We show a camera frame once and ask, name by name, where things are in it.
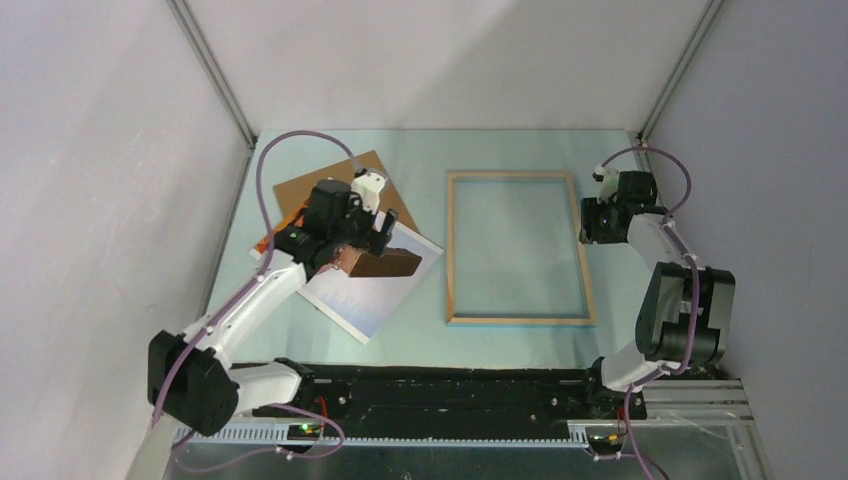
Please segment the wooden picture frame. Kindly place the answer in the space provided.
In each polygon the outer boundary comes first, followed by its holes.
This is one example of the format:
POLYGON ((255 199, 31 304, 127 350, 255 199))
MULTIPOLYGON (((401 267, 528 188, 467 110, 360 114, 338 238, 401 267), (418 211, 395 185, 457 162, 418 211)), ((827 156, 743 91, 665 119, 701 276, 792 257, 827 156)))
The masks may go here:
POLYGON ((451 171, 446 205, 449 325, 596 326, 573 174, 451 171))

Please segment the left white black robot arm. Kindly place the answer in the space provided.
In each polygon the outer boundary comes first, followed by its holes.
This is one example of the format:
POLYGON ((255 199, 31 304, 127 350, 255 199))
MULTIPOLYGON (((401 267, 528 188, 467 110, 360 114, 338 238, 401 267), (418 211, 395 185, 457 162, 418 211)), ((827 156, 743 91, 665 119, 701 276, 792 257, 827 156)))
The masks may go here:
POLYGON ((380 256, 398 214, 380 214, 387 179, 362 170, 349 183, 322 179, 283 228, 268 236, 257 270, 217 310, 179 334, 159 332, 148 347, 148 400, 152 420, 163 415, 211 436, 239 413, 278 403, 304 416, 316 403, 315 388, 296 363, 276 359, 235 367, 236 350, 286 299, 331 263, 341 246, 380 256))

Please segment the colourful printed photo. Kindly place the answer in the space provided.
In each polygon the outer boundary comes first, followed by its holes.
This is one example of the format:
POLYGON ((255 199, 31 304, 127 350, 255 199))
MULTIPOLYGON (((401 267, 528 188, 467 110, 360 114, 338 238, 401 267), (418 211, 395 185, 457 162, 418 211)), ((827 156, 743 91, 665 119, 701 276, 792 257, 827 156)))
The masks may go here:
POLYGON ((298 294, 360 343, 368 343, 443 254, 398 222, 381 257, 344 245, 298 294))

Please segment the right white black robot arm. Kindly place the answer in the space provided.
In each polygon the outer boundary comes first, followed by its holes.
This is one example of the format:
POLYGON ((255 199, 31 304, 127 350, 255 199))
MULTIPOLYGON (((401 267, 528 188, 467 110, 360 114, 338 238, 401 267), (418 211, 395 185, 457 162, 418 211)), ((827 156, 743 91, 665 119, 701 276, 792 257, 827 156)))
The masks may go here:
POLYGON ((627 244, 651 273, 633 341, 599 358, 590 375, 595 382, 581 392, 585 411, 606 418, 620 407, 621 393, 723 359, 736 279, 706 265, 685 242, 657 202, 651 173, 597 167, 593 178, 600 190, 581 201, 581 243, 627 244))

